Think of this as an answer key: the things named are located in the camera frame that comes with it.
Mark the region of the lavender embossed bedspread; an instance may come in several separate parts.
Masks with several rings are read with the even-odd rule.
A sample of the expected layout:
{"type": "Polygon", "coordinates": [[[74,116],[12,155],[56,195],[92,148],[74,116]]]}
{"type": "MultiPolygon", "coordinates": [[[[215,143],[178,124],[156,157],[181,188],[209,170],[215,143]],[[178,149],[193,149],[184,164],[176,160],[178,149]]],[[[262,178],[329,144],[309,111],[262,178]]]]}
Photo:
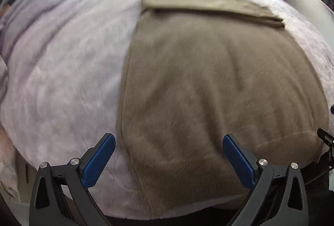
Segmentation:
{"type": "MultiPolygon", "coordinates": [[[[246,0],[269,9],[304,51],[333,105],[333,52],[316,29],[283,0],[246,0]]],[[[92,189],[102,211],[150,217],[118,135],[125,61],[142,0],[16,0],[1,19],[1,125],[30,165],[82,155],[104,133],[115,154],[92,189]]],[[[323,128],[333,131],[333,116],[323,128]]],[[[239,205],[246,194],[220,203],[239,205]]],[[[216,205],[201,204],[194,212],[216,205]]]]}

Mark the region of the brown knit sweater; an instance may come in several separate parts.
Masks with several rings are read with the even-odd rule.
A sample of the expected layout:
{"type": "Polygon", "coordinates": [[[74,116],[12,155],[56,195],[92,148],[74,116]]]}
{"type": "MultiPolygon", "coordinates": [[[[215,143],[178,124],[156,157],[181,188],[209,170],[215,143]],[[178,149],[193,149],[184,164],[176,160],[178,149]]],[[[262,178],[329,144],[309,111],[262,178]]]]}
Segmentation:
{"type": "Polygon", "coordinates": [[[226,134],[257,157],[319,159],[329,109],[282,19],[246,0],[142,0],[125,61],[118,135],[150,217],[243,193],[226,134]]]}

